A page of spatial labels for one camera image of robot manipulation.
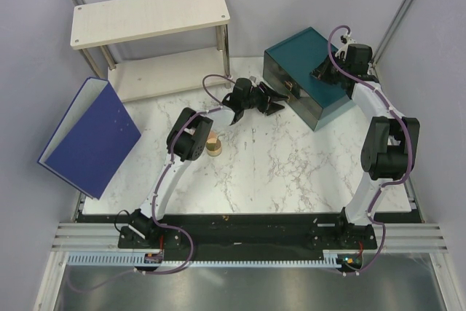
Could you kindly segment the aluminium front rail frame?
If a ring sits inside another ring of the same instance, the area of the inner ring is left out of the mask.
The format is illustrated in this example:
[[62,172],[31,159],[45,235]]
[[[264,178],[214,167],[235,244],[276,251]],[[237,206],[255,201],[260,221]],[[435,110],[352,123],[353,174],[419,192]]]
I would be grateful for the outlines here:
[[140,210],[86,215],[79,202],[55,234],[36,310],[53,310],[65,269],[128,266],[153,271],[187,267],[316,267],[356,275],[369,268],[363,255],[426,253],[448,310],[461,310],[441,228],[417,209],[375,213],[351,224],[343,213],[167,214],[155,224]]

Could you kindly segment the pink makeup sponge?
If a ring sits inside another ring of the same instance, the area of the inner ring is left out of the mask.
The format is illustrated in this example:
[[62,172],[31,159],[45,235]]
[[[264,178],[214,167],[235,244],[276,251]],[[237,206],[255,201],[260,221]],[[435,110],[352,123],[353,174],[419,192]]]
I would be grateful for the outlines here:
[[218,139],[217,134],[214,133],[214,132],[211,130],[210,133],[209,133],[209,135],[208,135],[207,142],[208,142],[208,143],[215,143],[217,139]]

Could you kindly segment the smoked clear drawer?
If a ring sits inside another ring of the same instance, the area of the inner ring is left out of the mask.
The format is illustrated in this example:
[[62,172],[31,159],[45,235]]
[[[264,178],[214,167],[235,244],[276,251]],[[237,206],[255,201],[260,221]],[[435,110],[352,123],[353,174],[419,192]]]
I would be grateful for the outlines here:
[[271,68],[263,68],[263,78],[274,90],[278,93],[286,95],[287,92],[291,92],[296,97],[298,96],[310,96],[291,76],[284,70],[279,68],[277,71]]
[[308,127],[316,131],[322,114],[320,105],[308,95],[296,97],[291,92],[287,92],[286,95],[288,96],[288,105]]

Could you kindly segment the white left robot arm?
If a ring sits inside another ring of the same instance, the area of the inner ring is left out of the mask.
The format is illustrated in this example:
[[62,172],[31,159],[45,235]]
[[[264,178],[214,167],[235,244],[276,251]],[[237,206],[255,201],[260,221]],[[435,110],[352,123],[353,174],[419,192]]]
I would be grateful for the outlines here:
[[181,176],[193,161],[200,158],[211,132],[236,124],[249,109],[256,109],[266,116],[277,113],[284,109],[281,103],[287,100],[287,95],[263,82],[255,84],[250,79],[239,78],[234,81],[232,91],[216,101],[216,107],[204,111],[184,108],[167,136],[167,157],[154,191],[138,209],[127,215],[127,225],[119,231],[118,246],[154,247],[166,229],[183,233],[192,241],[184,229],[162,223]]

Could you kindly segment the white two-tier shelf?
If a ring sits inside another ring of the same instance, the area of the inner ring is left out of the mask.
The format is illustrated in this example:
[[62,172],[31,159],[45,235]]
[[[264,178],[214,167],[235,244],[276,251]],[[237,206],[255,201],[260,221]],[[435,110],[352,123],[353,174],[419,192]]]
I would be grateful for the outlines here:
[[[87,53],[98,47],[108,64],[108,80],[122,102],[137,101],[223,84],[230,56],[226,0],[110,0],[74,8],[70,45]],[[197,50],[115,63],[107,46],[139,39],[216,30],[216,44]]]

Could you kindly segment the gold cosmetic jar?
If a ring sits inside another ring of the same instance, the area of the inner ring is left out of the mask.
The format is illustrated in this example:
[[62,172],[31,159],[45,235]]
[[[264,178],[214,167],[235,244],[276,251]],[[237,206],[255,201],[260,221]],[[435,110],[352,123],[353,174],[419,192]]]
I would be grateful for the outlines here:
[[217,157],[222,152],[222,145],[218,138],[209,138],[206,141],[205,149],[210,157]]

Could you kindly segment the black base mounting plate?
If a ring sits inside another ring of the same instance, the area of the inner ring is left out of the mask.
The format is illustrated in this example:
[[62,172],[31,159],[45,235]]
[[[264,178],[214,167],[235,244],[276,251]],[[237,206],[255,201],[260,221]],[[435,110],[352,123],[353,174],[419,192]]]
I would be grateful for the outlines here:
[[[321,260],[325,251],[376,250],[380,239],[376,233],[387,227],[413,227],[421,223],[417,210],[410,213],[378,213],[373,225],[375,248],[342,248],[328,243],[319,243],[320,229],[333,227],[339,214],[167,214],[163,224],[184,229],[192,238],[173,229],[166,229],[159,242],[146,248],[160,249],[169,260],[219,260],[219,261],[265,261],[265,260]],[[79,214],[80,224],[112,224],[119,231],[127,225],[127,215]]]

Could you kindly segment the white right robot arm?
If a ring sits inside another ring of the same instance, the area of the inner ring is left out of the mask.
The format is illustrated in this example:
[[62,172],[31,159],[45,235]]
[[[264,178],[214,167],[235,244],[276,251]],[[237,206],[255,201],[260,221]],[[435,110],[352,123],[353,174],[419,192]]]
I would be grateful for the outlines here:
[[373,225],[384,188],[404,183],[414,167],[420,123],[405,117],[388,100],[378,79],[369,74],[372,49],[350,35],[341,37],[342,47],[329,50],[312,71],[322,82],[341,86],[362,110],[369,127],[361,150],[363,177],[349,204],[333,227],[323,227],[319,243],[356,249],[375,248]]

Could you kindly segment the teal drawer cabinet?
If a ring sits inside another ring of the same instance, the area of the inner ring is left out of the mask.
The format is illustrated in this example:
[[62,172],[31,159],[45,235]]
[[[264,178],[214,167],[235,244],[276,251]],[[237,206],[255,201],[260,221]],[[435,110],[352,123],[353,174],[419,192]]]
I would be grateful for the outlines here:
[[308,27],[264,50],[264,67],[284,70],[320,105],[322,114],[317,130],[353,107],[340,86],[309,75],[328,56],[327,45],[325,37]]

